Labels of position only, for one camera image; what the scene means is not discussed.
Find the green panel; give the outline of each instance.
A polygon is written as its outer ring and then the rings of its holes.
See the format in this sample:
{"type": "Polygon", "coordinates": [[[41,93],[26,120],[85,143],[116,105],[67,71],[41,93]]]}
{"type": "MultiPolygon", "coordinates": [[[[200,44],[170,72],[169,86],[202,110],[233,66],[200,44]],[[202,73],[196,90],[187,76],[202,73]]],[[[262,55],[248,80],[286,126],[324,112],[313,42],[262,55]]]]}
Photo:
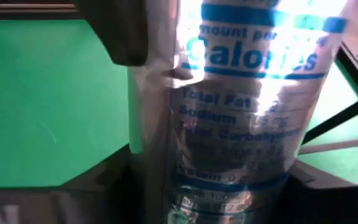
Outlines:
{"type": "Polygon", "coordinates": [[[358,147],[300,155],[299,160],[358,184],[358,147]]]}
{"type": "MultiPolygon", "coordinates": [[[[353,83],[347,81],[344,72],[346,71],[340,70],[336,64],[331,67],[308,129],[321,124],[358,101],[358,95],[351,86],[353,83]]],[[[358,116],[310,141],[307,146],[356,139],[358,139],[358,116]]]]}
{"type": "Polygon", "coordinates": [[[0,187],[60,185],[128,143],[127,74],[85,21],[0,21],[0,187]]]}

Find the nutrition label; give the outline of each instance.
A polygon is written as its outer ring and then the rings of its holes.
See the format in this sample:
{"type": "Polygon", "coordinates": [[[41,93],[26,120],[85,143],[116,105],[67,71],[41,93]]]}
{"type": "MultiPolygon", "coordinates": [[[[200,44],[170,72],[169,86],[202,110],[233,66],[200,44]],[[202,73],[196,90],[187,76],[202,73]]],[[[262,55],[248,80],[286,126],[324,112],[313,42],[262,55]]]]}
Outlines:
{"type": "Polygon", "coordinates": [[[266,221],[346,25],[290,1],[180,1],[168,223],[266,221]]]}

